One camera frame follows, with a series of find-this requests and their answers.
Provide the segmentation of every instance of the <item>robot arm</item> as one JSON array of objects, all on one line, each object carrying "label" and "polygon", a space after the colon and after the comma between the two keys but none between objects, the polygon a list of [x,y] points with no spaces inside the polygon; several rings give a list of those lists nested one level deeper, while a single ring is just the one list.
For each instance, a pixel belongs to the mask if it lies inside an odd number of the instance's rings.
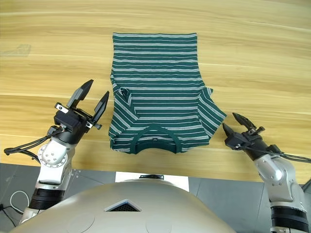
[{"label": "robot arm", "polygon": [[71,177],[71,160],[76,145],[93,126],[98,130],[101,128],[97,121],[105,111],[109,92],[106,92],[95,107],[94,116],[76,107],[80,100],[84,100],[92,83],[93,80],[89,80],[78,88],[67,107],[61,103],[55,105],[58,111],[54,122],[59,127],[52,126],[48,135],[59,129],[61,132],[52,136],[48,144],[39,149],[40,174],[30,205],[25,209],[20,224],[63,200]]},{"label": "robot arm", "polygon": [[247,118],[233,115],[248,131],[237,133],[224,124],[228,137],[225,144],[233,150],[245,151],[267,185],[272,211],[271,233],[308,233],[304,192],[296,181],[294,166],[280,156],[282,152],[276,145],[264,143],[259,135],[263,127],[257,129]]}]

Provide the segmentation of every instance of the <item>vent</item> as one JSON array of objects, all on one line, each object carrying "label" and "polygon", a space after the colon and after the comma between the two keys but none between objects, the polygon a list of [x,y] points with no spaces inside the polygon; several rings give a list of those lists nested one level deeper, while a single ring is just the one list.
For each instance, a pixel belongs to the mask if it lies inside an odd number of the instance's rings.
[{"label": "vent", "polygon": [[122,200],[105,209],[106,212],[140,212],[140,208],[129,200]]},{"label": "vent", "polygon": [[131,206],[129,203],[120,205],[112,210],[109,211],[128,211],[128,212],[139,212],[137,209],[135,209],[133,206]]}]

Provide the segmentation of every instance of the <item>green striped shirt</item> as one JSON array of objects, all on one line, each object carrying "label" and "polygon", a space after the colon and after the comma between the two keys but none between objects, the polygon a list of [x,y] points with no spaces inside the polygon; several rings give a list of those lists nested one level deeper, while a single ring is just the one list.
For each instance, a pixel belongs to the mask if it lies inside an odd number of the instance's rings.
[{"label": "green striped shirt", "polygon": [[205,87],[197,35],[113,33],[113,150],[174,153],[208,145],[226,115]]}]

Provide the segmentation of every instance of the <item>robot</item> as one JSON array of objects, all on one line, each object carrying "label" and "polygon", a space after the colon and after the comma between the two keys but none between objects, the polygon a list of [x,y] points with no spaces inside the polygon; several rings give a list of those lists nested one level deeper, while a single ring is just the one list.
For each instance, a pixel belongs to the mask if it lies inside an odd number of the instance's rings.
[{"label": "robot", "polygon": [[[197,197],[164,181],[162,175],[105,184],[63,200],[71,175],[75,147],[85,133],[97,124],[105,111],[109,92],[99,101],[91,116],[77,108],[93,80],[78,88],[66,106],[57,103],[46,137],[50,139],[38,156],[26,148],[5,149],[6,154],[22,152],[41,163],[35,191],[19,225],[12,233],[234,233]],[[267,146],[257,128],[247,118],[234,113],[247,128],[238,133],[223,124],[225,144],[243,150],[254,162],[260,177],[268,186],[271,204],[271,233],[308,233],[304,192],[295,178],[293,165],[285,160],[276,145]]]}]

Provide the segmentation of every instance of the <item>wood grain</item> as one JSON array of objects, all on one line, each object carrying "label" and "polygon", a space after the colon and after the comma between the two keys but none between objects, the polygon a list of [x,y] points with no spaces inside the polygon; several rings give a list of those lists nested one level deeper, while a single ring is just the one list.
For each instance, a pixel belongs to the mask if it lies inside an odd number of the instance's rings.
[{"label": "wood grain", "polygon": [[[267,143],[311,158],[311,3],[305,0],[2,0],[1,151],[43,136],[54,104],[66,104],[89,79],[95,81],[80,107],[93,112],[112,91],[113,32],[198,33],[200,71],[228,114],[225,122],[243,130],[230,114],[238,112],[266,128]],[[74,168],[260,181],[244,153],[225,147],[222,129],[209,146],[184,154],[112,151],[112,112],[110,96],[103,128],[85,135]],[[37,166],[3,152],[1,162]],[[293,164],[300,183],[310,178],[310,164]]]}]

